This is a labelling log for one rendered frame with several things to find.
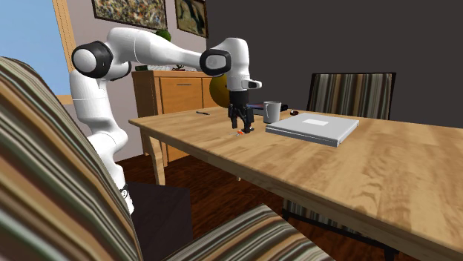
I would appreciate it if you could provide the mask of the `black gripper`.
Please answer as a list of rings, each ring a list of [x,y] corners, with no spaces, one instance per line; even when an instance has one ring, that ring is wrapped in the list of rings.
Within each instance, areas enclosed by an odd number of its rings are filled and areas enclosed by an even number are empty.
[[[237,111],[244,113],[241,117],[244,124],[244,133],[250,133],[254,130],[252,127],[252,123],[254,122],[254,113],[253,109],[248,106],[248,103],[249,92],[247,90],[229,92],[228,116],[232,123],[231,126],[233,129],[237,128]]]

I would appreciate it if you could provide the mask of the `striped upholstered chair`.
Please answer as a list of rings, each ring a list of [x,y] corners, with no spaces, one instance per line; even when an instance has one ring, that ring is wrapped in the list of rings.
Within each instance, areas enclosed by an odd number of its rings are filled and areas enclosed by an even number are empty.
[[[0,261],[143,261],[128,207],[42,77],[0,56]],[[163,261],[334,261],[266,205]]]
[[[372,119],[390,118],[394,73],[313,74],[307,110]],[[316,225],[384,250],[385,261],[394,261],[398,251],[288,199],[283,201],[284,219]]]

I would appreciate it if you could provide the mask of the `grey closed laptop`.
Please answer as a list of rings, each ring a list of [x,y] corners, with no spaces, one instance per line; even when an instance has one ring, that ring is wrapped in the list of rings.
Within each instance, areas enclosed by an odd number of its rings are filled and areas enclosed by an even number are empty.
[[[266,132],[336,148],[358,125],[356,119],[301,113],[267,125]]]

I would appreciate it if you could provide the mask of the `grey mug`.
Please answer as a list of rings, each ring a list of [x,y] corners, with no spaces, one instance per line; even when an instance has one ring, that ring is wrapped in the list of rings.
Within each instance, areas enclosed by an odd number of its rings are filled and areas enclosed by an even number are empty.
[[[280,120],[281,102],[267,101],[263,103],[263,122],[272,124]]]

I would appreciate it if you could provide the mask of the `small framed wall picture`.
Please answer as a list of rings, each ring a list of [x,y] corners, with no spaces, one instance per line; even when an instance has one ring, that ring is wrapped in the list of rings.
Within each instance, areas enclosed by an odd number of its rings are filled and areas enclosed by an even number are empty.
[[[177,28],[208,38],[206,2],[204,0],[174,0]]]

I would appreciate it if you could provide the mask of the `wooden table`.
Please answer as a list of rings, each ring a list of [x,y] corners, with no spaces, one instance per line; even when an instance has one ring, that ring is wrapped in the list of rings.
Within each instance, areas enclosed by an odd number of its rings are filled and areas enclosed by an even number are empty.
[[[267,133],[260,117],[231,135],[221,107],[131,124],[158,183],[165,143],[421,261],[463,261],[463,128],[362,118],[335,148]]]

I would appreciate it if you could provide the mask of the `yellow ball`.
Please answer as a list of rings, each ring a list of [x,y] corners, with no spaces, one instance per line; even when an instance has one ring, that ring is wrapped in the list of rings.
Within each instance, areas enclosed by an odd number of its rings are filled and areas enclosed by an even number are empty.
[[[226,75],[213,77],[209,84],[209,93],[213,101],[222,108],[229,106],[229,90]]]

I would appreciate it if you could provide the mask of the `window with wooden frame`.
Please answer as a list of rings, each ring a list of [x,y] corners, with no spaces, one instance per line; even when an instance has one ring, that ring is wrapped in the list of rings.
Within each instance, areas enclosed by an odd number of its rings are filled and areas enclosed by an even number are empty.
[[[63,105],[75,46],[66,0],[0,0],[0,56],[31,65]]]

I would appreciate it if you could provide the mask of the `wooden sideboard with plants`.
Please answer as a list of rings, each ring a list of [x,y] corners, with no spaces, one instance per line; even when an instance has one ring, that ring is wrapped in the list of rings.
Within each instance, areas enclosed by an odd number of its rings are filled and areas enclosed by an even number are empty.
[[[138,117],[215,107],[211,77],[198,71],[143,70],[131,73]]]

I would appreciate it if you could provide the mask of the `large colourful wall picture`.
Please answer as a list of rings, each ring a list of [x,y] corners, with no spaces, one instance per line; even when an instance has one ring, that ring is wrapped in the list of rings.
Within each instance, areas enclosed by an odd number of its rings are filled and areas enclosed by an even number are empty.
[[[91,0],[96,19],[167,30],[165,0]]]

